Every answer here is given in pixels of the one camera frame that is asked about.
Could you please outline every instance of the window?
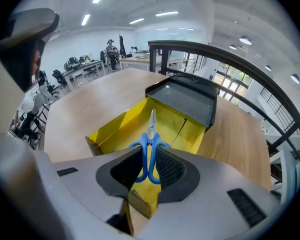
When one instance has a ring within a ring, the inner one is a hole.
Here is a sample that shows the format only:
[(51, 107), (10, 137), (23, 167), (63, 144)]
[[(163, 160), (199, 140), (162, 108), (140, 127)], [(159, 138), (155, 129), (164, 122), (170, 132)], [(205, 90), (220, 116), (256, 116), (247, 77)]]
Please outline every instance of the window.
[[(215, 83), (224, 86), (241, 96), (246, 94), (252, 80), (253, 79), (249, 75), (222, 62), (220, 62), (217, 73), (213, 79)], [(236, 105), (240, 102), (238, 98), (233, 97), (230, 93), (227, 93), (224, 90), (220, 90), (219, 96)]]

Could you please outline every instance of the black tray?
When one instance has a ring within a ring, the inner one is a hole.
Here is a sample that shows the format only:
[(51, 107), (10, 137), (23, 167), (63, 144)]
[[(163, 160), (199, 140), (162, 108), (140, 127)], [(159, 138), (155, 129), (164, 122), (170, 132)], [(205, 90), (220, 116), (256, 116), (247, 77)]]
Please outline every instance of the black tray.
[(218, 89), (210, 80), (176, 74), (145, 89), (149, 96), (209, 129), (215, 121)]

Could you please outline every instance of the black railing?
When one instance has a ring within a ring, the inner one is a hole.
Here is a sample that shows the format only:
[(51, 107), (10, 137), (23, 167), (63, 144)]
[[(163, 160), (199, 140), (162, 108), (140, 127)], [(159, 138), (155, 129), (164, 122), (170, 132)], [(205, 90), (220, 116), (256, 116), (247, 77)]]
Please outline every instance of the black railing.
[[(260, 96), (266, 100), (266, 103), (272, 108), (274, 114), (279, 119), (283, 126), (283, 131), (286, 133), (295, 123), (287, 109), (266, 89), (263, 88)], [(296, 129), (294, 135), (300, 135), (300, 130)]]
[(299, 129), (300, 132), (300, 113), (293, 104), (293, 102), (289, 99), (287, 94), (264, 72), (262, 72), (259, 68), (251, 64), (250, 62), (246, 61), (244, 58), (241, 58), (239, 56), (236, 56), (233, 53), (230, 53), (226, 50), (196, 43), (196, 42), (188, 42), (188, 41), (175, 41), (175, 40), (158, 40), (158, 41), (149, 41), (148, 42), (150, 46), (150, 71), (155, 72), (156, 71), (156, 54), (157, 50), (162, 50), (162, 58), (161, 58), (161, 74), (166, 75), (167, 72), (175, 73), (175, 74), (182, 74), (182, 75), (188, 75), (192, 78), (198, 78), (201, 79), (201, 77), (188, 74), (186, 72), (178, 71), (175, 69), (168, 68), (168, 57), (171, 51), (179, 51), (179, 52), (186, 52), (186, 53), (192, 53), (196, 55), (205, 56), (220, 62), (223, 62), (225, 64), (228, 64), (243, 73), (247, 74), (251, 78), (253, 78), (255, 81), (257, 81), (259, 84), (261, 84), (264, 88), (269, 90), (269, 92), (272, 94), (273, 97), (278, 100), (278, 102), (287, 110), (288, 114), (291, 116), (294, 123), (289, 125), (289, 128), (284, 132), (266, 113), (264, 113), (259, 107), (257, 107), (255, 104), (244, 98), (243, 96), (235, 93), (234, 91), (225, 88), (224, 86), (217, 84), (213, 81), (209, 81), (210, 84), (214, 87), (219, 88), (220, 90), (223, 90), (232, 96), (236, 97), (240, 101), (247, 104), (249, 107), (251, 107), (253, 110), (255, 110), (257, 113), (259, 113), (263, 118), (265, 118), (280, 134), (281, 137), (276, 140), (274, 143), (271, 143), (268, 146), (269, 153), (272, 153), (276, 150), (276, 148), (281, 145), (283, 142), (287, 141), (287, 143), (292, 148), (293, 152), (296, 154), (297, 158), (300, 160), (300, 154), (296, 150), (295, 146), (292, 144), (292, 142), (289, 140), (289, 137), (297, 130)]

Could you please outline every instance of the scissors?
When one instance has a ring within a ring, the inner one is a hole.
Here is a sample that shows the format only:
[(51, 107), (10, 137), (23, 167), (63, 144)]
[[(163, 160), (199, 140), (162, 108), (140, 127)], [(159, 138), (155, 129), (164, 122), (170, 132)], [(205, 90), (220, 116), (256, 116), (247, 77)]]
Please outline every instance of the scissors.
[[(151, 158), (150, 165), (148, 171), (148, 146), (151, 145)], [(160, 135), (156, 132), (156, 110), (153, 109), (151, 112), (149, 127), (145, 132), (141, 134), (141, 137), (131, 143), (128, 148), (142, 146), (142, 169), (143, 173), (140, 177), (138, 177), (135, 182), (140, 183), (143, 182), (147, 177), (153, 184), (160, 184), (160, 179), (154, 177), (154, 169), (156, 162), (156, 148), (157, 146), (164, 146), (171, 148), (171, 146), (164, 141), (161, 140)]]

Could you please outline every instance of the blue scissors handle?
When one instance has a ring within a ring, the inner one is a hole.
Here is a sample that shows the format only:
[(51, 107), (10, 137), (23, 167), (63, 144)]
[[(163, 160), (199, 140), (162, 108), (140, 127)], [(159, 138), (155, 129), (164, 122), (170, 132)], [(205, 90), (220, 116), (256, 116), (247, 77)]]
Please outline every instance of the blue scissors handle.
[(154, 177), (154, 169), (156, 163), (156, 148), (157, 146), (164, 146), (167, 148), (171, 148), (171, 146), (165, 143), (164, 141), (162, 141), (158, 133), (154, 134), (154, 136), (150, 140), (150, 144), (152, 145), (152, 149), (151, 149), (151, 158), (150, 158), (148, 177), (153, 184), (160, 184), (160, 179)]
[(148, 158), (147, 158), (147, 152), (148, 152), (148, 145), (149, 145), (149, 138), (147, 134), (144, 132), (141, 134), (140, 139), (132, 142), (128, 148), (132, 148), (135, 146), (141, 146), (142, 147), (142, 175), (138, 178), (136, 178), (135, 182), (140, 183), (143, 182), (147, 176), (148, 176)]

